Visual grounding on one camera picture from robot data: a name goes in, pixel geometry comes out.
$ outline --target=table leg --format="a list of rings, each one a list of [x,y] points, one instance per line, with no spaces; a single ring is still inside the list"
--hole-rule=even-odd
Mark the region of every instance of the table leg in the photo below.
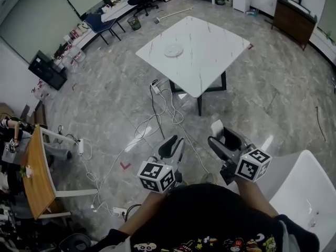
[[[176,92],[175,83],[169,80],[169,85],[170,85],[170,89],[172,90],[172,92]]]
[[[49,131],[47,129],[44,129],[42,127],[40,127],[40,131],[41,131],[41,138],[43,139],[43,136],[42,136],[42,133],[43,134],[46,134],[46,135],[49,135],[49,136],[52,136],[52,137],[55,137],[59,140],[63,140],[63,141],[66,141],[68,143],[72,143],[72,144],[75,144],[75,141],[72,139],[72,138],[69,138],[69,137],[66,137],[64,135],[60,135],[58,133],[54,133],[52,131]]]
[[[198,115],[202,115],[202,95],[197,98],[197,105],[198,105]]]
[[[220,78],[222,80],[222,88],[223,90],[226,90],[226,72],[225,71],[224,73],[221,74]]]
[[[44,218],[54,218],[54,217],[61,217],[61,216],[71,216],[70,212],[64,212],[64,213],[51,213],[51,214],[44,214],[40,215],[38,219],[44,219]]]
[[[119,41],[121,41],[120,37],[113,31],[113,29],[110,29],[112,31],[112,33],[114,33],[114,35],[117,37],[117,39],[119,39]]]
[[[98,190],[95,188],[93,190],[80,190],[80,191],[56,191],[56,197],[74,197],[74,196],[84,196],[84,195],[94,195],[97,194]]]
[[[120,23],[118,23],[118,22],[116,22],[118,25],[119,25],[119,27],[124,31],[124,33],[126,33],[126,31],[124,30],[124,28],[122,28],[122,26],[120,25]]]

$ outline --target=marble floor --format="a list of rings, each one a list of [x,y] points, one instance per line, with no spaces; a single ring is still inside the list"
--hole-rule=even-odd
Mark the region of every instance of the marble floor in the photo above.
[[[153,114],[149,84],[163,80],[160,89],[169,82],[156,69],[135,55],[135,52],[167,28],[191,15],[223,27],[250,41],[254,48],[246,50],[226,71],[227,91],[203,95],[203,115],[197,114],[196,99],[189,95],[174,94],[175,107],[184,115],[183,128],[210,172],[219,175],[220,160],[209,149],[207,137],[212,122],[221,119],[224,125],[240,132],[257,146],[272,137],[268,152],[273,156],[310,150],[318,159],[332,183],[336,186],[336,95],[330,79],[333,70],[327,61],[311,46],[305,51],[277,29],[270,29],[265,16],[247,16],[227,6],[212,5],[210,0],[171,0],[160,3],[150,15],[139,16],[142,28],[133,31],[122,19],[123,33],[114,30],[122,41],[108,32],[106,45],[97,38],[86,48],[86,60],[76,73],[45,102],[47,123],[57,132],[73,133],[92,141],[92,159],[85,161],[100,183],[118,154],[134,140],[136,127]],[[189,12],[174,15],[155,24],[154,16],[164,16],[185,8]],[[170,94],[164,92],[167,101]],[[160,96],[154,94],[157,112],[164,108]],[[325,140],[317,122],[317,109]],[[166,137],[184,136],[182,129],[172,124],[168,112],[161,116]],[[156,119],[149,122],[152,133],[158,127]],[[102,186],[100,198],[113,206],[129,207],[140,203],[146,192],[139,186],[136,173],[141,162],[152,153],[162,140],[160,131],[139,141],[123,152],[111,174]],[[131,164],[124,170],[123,165]],[[86,178],[86,170],[78,156],[70,163],[56,162],[53,177],[58,187],[92,188],[94,182]],[[189,183],[196,183],[204,174],[199,160],[186,144],[180,170]],[[101,239],[110,228],[123,223],[121,217],[112,217],[101,207],[91,209],[93,196],[72,197],[64,200],[93,239]],[[332,251],[329,245],[325,251]]]

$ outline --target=person's hand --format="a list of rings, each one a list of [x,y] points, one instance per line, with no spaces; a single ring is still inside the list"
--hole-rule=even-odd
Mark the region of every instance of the person's hand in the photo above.
[[[237,183],[238,186],[253,186],[255,183],[246,180],[238,175],[235,176],[235,181]]]

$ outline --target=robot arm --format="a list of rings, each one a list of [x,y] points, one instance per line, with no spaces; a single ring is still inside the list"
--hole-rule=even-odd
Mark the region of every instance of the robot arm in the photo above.
[[[182,175],[178,172],[185,140],[181,138],[175,148],[177,135],[173,135],[160,142],[147,161],[142,162],[138,171],[142,186],[150,191],[164,193],[175,182],[182,182]]]
[[[223,160],[220,174],[227,185],[235,175],[256,182],[266,173],[272,157],[265,151],[253,144],[247,145],[241,135],[224,127],[220,120],[214,122],[211,129],[213,136],[208,138],[208,144]]]

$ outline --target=chair back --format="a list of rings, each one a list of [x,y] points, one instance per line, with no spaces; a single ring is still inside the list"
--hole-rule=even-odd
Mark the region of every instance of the chair back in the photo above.
[[[88,14],[88,16],[85,19],[85,22],[90,26],[90,28],[95,33],[97,33],[103,26],[100,14],[92,14],[92,13]]]

